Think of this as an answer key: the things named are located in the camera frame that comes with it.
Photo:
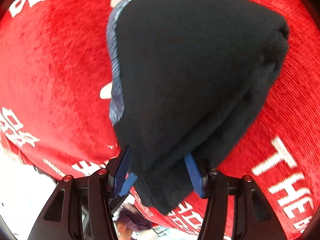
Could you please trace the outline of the black pants with patterned waistband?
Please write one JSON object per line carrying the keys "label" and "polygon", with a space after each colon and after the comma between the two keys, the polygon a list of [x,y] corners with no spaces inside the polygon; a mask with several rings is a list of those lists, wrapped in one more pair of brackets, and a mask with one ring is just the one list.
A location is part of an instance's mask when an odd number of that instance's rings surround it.
{"label": "black pants with patterned waistband", "polygon": [[248,0],[123,0],[106,36],[110,121],[143,204],[166,215],[193,189],[184,158],[217,167],[256,119],[287,22]]}

